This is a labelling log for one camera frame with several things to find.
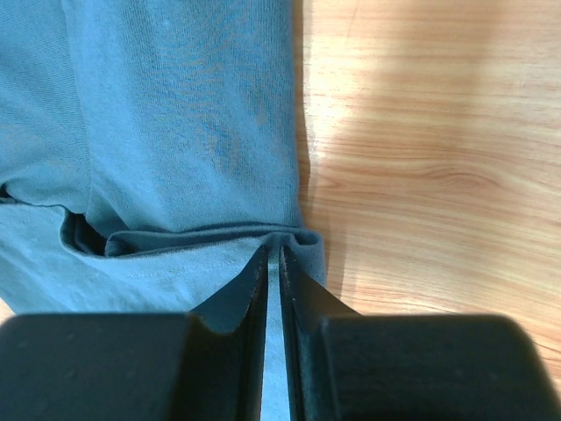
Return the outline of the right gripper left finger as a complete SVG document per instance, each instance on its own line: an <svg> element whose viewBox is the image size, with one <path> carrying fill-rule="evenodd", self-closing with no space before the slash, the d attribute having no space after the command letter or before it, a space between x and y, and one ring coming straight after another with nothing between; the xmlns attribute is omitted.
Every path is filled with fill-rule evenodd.
<svg viewBox="0 0 561 421"><path fill-rule="evenodd" d="M4 420L257 420L267 253L182 313L31 314L1 328Z"/></svg>

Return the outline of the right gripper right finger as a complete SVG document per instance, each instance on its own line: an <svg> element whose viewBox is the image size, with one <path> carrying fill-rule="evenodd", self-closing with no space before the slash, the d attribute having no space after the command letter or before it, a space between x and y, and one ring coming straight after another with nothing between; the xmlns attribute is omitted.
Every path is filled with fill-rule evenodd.
<svg viewBox="0 0 561 421"><path fill-rule="evenodd" d="M529 335L496 315L364 316L280 251L293 420L557 420Z"/></svg>

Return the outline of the grey blue t shirt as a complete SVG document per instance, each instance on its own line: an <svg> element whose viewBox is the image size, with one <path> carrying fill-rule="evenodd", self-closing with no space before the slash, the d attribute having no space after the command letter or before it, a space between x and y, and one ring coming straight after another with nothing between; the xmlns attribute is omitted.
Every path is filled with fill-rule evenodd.
<svg viewBox="0 0 561 421"><path fill-rule="evenodd" d="M1 297L183 312L269 251L259 416L292 417L280 254L299 205L289 1L1 4Z"/></svg>

